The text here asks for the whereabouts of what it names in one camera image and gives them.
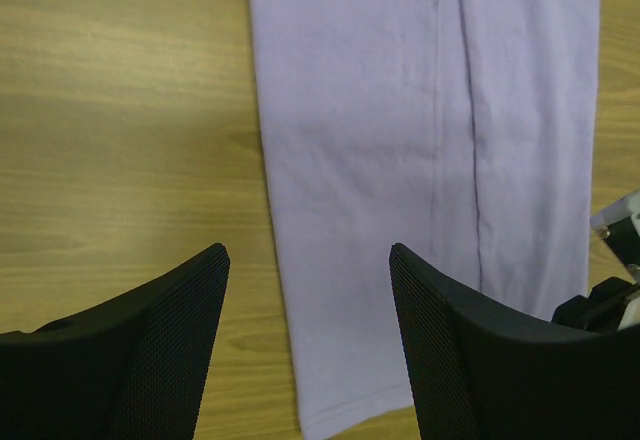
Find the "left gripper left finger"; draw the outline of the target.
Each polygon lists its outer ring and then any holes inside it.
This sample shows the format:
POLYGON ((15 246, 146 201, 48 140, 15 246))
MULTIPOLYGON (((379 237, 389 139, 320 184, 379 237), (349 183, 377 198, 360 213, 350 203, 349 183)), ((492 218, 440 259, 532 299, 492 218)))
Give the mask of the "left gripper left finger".
POLYGON ((216 243, 92 308, 2 334, 2 438, 193 438, 229 270, 216 243))

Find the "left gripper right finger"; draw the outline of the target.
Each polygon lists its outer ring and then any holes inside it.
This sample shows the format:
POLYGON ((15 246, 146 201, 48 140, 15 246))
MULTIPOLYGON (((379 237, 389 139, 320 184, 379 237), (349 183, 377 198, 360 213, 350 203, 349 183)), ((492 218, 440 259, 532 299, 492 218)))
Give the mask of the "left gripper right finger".
POLYGON ((425 439, 635 439, 639 330, 592 333, 509 308, 403 244, 391 283, 425 439))

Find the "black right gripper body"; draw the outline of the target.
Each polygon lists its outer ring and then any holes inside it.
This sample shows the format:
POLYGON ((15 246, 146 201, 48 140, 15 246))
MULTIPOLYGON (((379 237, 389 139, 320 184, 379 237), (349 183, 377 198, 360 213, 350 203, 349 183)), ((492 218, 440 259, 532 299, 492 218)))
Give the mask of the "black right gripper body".
POLYGON ((639 323, 639 284, 609 277, 588 296, 559 305, 552 323, 589 332, 613 332, 639 323))

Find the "purple t shirt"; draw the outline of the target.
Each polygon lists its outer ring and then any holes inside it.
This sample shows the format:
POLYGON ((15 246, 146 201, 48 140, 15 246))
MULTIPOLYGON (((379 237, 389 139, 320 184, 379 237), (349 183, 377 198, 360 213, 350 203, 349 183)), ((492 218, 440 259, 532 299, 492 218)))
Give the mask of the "purple t shirt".
POLYGON ((600 0, 249 0, 298 418, 411 404, 388 257, 549 319, 586 290, 600 0))

